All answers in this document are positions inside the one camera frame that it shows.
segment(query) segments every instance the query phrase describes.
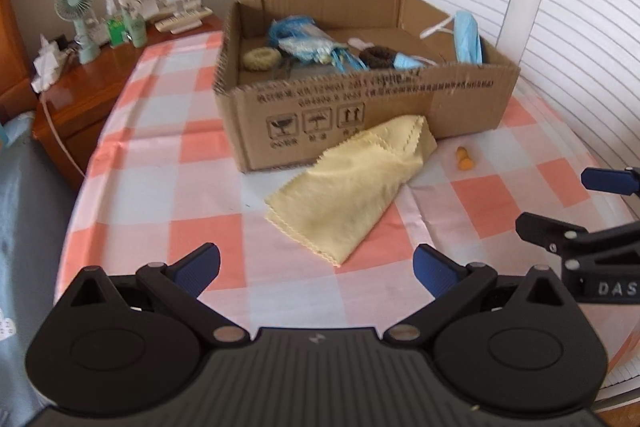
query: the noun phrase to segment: checkered tablecloth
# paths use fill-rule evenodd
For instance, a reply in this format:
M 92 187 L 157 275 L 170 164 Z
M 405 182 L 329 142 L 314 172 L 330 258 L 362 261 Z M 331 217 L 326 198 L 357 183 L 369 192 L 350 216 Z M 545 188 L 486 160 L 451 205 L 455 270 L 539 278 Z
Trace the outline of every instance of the checkered tablecloth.
M 201 300 L 248 328 L 350 327 L 382 331 L 431 300 L 414 279 L 412 253 L 431 243 L 460 264 L 505 274 L 559 259 L 514 232 L 522 211 L 599 230 L 631 220 L 617 196 L 590 194 L 579 174 L 594 161 L 523 81 L 496 130 L 443 140 L 339 268 L 280 233 L 264 198 L 302 171 L 241 174 L 211 89 L 220 33 L 146 50 L 91 160 L 68 230 L 58 295 L 86 265 L 129 274 L 168 264 L 202 243 L 222 252 Z M 456 166 L 463 145 L 476 162 Z M 638 338 L 638 307 L 584 307 L 620 360 Z

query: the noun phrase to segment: open cardboard box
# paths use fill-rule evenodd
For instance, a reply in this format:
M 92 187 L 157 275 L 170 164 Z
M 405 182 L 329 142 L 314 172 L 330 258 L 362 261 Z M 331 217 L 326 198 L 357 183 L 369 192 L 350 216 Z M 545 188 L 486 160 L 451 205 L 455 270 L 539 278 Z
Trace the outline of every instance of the open cardboard box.
M 265 46 L 271 22 L 290 15 L 312 17 L 339 42 L 356 37 L 439 65 L 294 80 L 244 70 L 243 54 Z M 520 69 L 484 40 L 479 66 L 456 61 L 451 34 L 420 40 L 424 29 L 447 17 L 422 0 L 236 2 L 225 21 L 214 90 L 238 168 L 309 163 L 353 134 L 404 114 L 427 117 L 436 139 L 497 127 Z

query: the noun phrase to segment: cleaning cloth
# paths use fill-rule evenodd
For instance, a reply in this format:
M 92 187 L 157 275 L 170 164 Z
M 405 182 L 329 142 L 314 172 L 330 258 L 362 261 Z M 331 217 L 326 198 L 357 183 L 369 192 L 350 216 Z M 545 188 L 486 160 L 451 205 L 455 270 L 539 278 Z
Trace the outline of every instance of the cleaning cloth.
M 267 219 L 340 266 L 436 149 L 423 116 L 400 116 L 324 152 L 267 197 Z

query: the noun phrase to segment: brown scrunchie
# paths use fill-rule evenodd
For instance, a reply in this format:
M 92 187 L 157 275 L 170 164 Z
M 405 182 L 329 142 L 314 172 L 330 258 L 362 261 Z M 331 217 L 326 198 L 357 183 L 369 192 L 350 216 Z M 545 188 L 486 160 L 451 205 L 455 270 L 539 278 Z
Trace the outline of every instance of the brown scrunchie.
M 371 70 L 389 70 L 394 66 L 397 51 L 384 46 L 372 46 L 360 52 L 360 60 Z

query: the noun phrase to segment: fan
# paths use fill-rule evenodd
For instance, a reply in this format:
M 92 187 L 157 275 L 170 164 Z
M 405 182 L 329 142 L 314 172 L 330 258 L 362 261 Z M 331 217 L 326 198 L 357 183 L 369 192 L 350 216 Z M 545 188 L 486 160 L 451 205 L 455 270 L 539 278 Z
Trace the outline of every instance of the fan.
M 76 27 L 76 42 L 80 45 L 80 63 L 87 64 L 100 54 L 98 44 L 89 33 L 85 16 L 91 11 L 94 0 L 56 0 L 58 17 L 64 21 L 73 21 Z

